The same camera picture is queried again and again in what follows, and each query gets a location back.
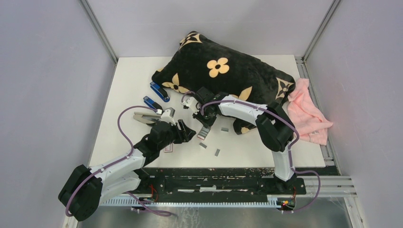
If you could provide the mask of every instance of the black pillow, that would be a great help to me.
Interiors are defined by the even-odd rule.
[[[152,80],[176,92],[197,91],[205,87],[213,93],[229,93],[257,104],[283,104],[295,88],[295,80],[253,56],[219,45],[192,31],[180,41],[178,51]],[[234,122],[237,134],[254,126],[242,120]]]

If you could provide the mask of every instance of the gray floor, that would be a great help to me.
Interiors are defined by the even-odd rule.
[[[297,208],[311,199],[298,198]],[[137,214],[126,207],[100,207],[81,228],[352,228],[343,198],[318,199],[310,208],[291,215],[275,209],[159,208],[175,216]]]

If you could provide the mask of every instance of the red wire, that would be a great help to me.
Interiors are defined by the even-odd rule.
[[[158,192],[157,192],[157,190],[155,190],[153,185],[150,185],[150,187],[151,187],[151,198],[154,197],[154,192],[157,194],[155,201],[154,201],[154,202],[156,202],[158,200]]]

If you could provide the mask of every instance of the gray wall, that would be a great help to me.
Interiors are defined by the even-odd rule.
[[[403,1],[342,1],[308,71],[370,227],[402,227]]]
[[[114,65],[77,0],[1,1],[0,39],[0,226],[60,227]]]
[[[250,55],[302,56],[332,0],[89,0],[120,57],[172,56],[196,30]]]

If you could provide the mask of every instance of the beige flower print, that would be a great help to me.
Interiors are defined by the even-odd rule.
[[[229,65],[225,65],[228,63],[227,58],[219,58],[217,61],[215,60],[210,60],[207,63],[207,68],[211,69],[209,72],[210,77],[217,77],[218,73],[220,74],[225,74],[230,70]]]
[[[249,98],[251,92],[252,92],[252,87],[248,87],[248,88],[242,90],[242,92],[240,93],[239,96],[234,95],[234,94],[230,94],[230,95],[235,98],[238,98],[242,101],[246,101]]]
[[[163,83],[163,86],[169,87],[169,88],[175,90],[176,92],[183,93],[183,94],[189,91],[187,88],[182,87],[182,86],[179,86],[179,76],[178,76],[178,73],[176,73],[176,74],[172,77],[172,82],[164,82],[164,83]]]

